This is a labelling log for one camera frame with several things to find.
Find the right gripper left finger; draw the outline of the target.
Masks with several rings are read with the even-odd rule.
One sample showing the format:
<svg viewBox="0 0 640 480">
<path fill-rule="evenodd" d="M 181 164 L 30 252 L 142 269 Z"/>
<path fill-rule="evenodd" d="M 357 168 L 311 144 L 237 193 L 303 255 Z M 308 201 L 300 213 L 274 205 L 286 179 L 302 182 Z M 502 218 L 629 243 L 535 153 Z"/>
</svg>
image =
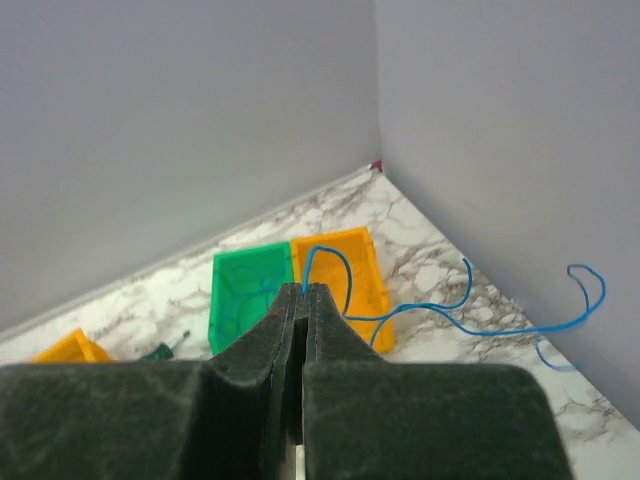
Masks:
<svg viewBox="0 0 640 480">
<path fill-rule="evenodd" d="M 294 479 L 302 439 L 306 321 L 287 283 L 264 317 L 211 360 L 216 471 L 224 479 Z"/>
</svg>

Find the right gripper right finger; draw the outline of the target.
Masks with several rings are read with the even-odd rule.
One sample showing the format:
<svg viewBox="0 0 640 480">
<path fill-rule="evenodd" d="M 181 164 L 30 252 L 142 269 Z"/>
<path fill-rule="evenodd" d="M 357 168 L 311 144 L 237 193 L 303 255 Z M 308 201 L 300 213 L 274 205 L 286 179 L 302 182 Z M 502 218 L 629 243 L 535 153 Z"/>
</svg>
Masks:
<svg viewBox="0 0 640 480">
<path fill-rule="evenodd" d="M 304 300 L 305 473 L 309 479 L 386 479 L 388 364 L 347 325 L 327 286 L 310 286 Z"/>
</svg>

